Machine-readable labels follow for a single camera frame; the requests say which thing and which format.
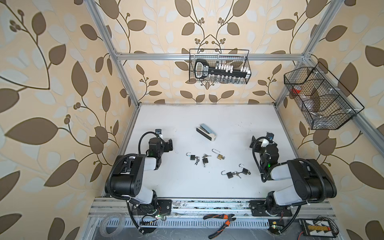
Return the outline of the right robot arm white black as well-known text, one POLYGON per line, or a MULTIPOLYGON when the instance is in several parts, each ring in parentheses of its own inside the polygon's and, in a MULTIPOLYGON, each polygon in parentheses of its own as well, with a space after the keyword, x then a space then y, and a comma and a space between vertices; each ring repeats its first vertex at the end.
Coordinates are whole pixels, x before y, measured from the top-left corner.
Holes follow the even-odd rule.
POLYGON ((274 135, 252 137, 250 148, 260 173, 262 183, 268 181, 291 180, 292 184, 282 190, 268 193, 259 211, 269 216, 277 216, 289 207, 297 207, 290 221, 282 229, 270 228, 274 235, 282 235, 294 222, 303 205, 322 203, 335 198, 337 188, 329 174, 314 159, 296 158, 279 162, 279 149, 273 140, 274 135))

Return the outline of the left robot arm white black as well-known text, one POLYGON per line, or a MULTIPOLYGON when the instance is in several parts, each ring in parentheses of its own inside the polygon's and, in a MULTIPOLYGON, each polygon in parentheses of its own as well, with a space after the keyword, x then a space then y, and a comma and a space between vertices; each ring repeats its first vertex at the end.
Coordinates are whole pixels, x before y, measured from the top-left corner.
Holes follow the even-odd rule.
POLYGON ((150 225, 164 221, 171 213, 172 200, 159 200, 156 191, 144 186, 144 172, 158 170, 162 155, 173 150, 172 140, 162 138, 162 130, 144 133, 137 154, 119 155, 105 185, 110 197, 127 203, 129 216, 138 231, 145 235, 150 225))

